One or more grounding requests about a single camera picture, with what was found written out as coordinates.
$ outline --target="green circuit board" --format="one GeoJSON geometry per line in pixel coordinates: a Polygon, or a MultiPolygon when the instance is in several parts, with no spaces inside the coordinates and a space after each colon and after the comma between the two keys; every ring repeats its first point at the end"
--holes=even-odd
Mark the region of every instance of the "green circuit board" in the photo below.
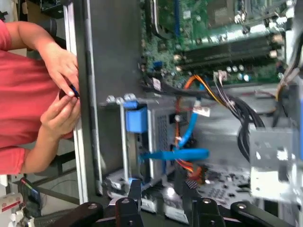
{"type": "MultiPolygon", "coordinates": [[[[142,47],[143,55],[147,58],[148,70],[154,68],[155,62],[162,62],[162,70],[165,72],[165,79],[172,85],[181,87],[192,73],[189,70],[180,71],[176,66],[176,53],[205,49],[210,46],[217,46],[224,43],[233,43],[240,40],[251,39],[268,34],[279,34],[284,31],[286,21],[272,21],[271,26],[264,25],[263,10],[269,9],[271,5],[277,4],[280,0],[145,0],[143,3],[148,6],[157,2],[158,23],[166,33],[171,34],[170,38],[158,37],[151,31],[147,24],[147,11],[142,13],[142,47]],[[235,22],[241,14],[241,4],[250,2],[250,12],[246,14],[245,21],[235,22]],[[243,29],[246,24],[250,26],[250,32],[245,34],[243,29]]],[[[267,12],[283,14],[285,5],[279,5],[267,12]]],[[[283,50],[278,52],[276,61],[260,65],[259,62],[250,65],[249,81],[240,77],[246,71],[229,73],[225,84],[235,83],[275,83],[279,81],[279,74],[276,71],[276,62],[280,61],[284,54],[283,50]]]]}

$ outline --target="human arm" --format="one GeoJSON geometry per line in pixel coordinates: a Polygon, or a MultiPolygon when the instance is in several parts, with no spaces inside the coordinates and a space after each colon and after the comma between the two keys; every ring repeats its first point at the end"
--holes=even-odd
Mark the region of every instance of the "human arm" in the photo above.
{"type": "Polygon", "coordinates": [[[35,147],[26,149],[21,173],[39,173],[44,171],[58,152],[60,138],[52,137],[43,127],[40,128],[35,147]]]}
{"type": "Polygon", "coordinates": [[[79,116],[78,99],[68,96],[56,99],[41,116],[36,145],[32,150],[26,150],[21,173],[44,171],[57,154],[60,138],[72,131],[79,116]]]}
{"type": "Polygon", "coordinates": [[[0,44],[4,50],[29,48],[37,50],[45,62],[50,77],[69,96],[74,93],[65,79],[79,90],[77,57],[62,49],[42,27],[29,22],[0,21],[0,44]]]}

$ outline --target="orange wire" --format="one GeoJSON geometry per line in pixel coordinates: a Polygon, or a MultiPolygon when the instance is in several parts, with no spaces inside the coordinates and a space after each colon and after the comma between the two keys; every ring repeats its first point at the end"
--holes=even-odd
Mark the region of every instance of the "orange wire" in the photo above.
{"type": "Polygon", "coordinates": [[[210,89],[210,87],[205,83],[205,81],[203,81],[198,75],[194,75],[194,77],[199,80],[199,82],[201,84],[204,85],[204,87],[206,88],[206,90],[208,91],[208,93],[214,98],[215,101],[217,101],[218,103],[220,103],[223,106],[226,106],[220,99],[218,99],[216,97],[216,95],[212,92],[212,90],[210,89]]]}
{"type": "MultiPolygon", "coordinates": [[[[192,83],[196,80],[195,76],[192,76],[191,78],[189,78],[189,80],[186,82],[186,84],[184,85],[184,89],[188,89],[192,83]]],[[[177,103],[176,103],[176,110],[177,110],[177,113],[180,111],[180,101],[181,101],[181,98],[178,98],[177,99],[177,103]]],[[[175,145],[177,146],[178,145],[178,137],[180,136],[180,132],[179,132],[179,123],[176,122],[176,136],[175,136],[175,145]]],[[[186,162],[184,160],[177,160],[177,162],[185,169],[187,169],[188,171],[190,172],[193,172],[193,164],[190,163],[190,162],[186,162]]]]}

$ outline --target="person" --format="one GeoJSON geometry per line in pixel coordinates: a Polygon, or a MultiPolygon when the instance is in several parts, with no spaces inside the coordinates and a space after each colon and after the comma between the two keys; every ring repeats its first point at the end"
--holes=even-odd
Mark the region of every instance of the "person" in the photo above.
{"type": "Polygon", "coordinates": [[[36,24],[0,20],[0,174],[44,171],[59,140],[71,138],[80,101],[70,84],[79,89],[75,55],[36,24]],[[21,48],[37,50],[43,61],[8,52],[21,48]],[[31,150],[20,147],[35,140],[31,150]]]}

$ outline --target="black side panel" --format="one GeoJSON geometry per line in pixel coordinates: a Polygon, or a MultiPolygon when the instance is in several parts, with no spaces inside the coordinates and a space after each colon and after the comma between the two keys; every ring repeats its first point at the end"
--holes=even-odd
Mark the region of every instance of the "black side panel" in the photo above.
{"type": "Polygon", "coordinates": [[[140,1],[90,0],[89,8],[97,103],[108,95],[142,97],[140,1]]]}
{"type": "Polygon", "coordinates": [[[86,45],[86,27],[85,27],[85,13],[86,1],[74,1],[74,20],[75,20],[75,33],[77,45],[77,58],[79,65],[79,86],[80,86],[80,99],[81,99],[81,120],[83,132],[83,145],[85,156],[86,180],[88,185],[88,200],[95,201],[96,192],[96,178],[94,175],[93,165],[93,148],[92,148],[92,124],[91,124],[91,111],[90,111],[90,92],[89,92],[89,55],[86,45]]]}

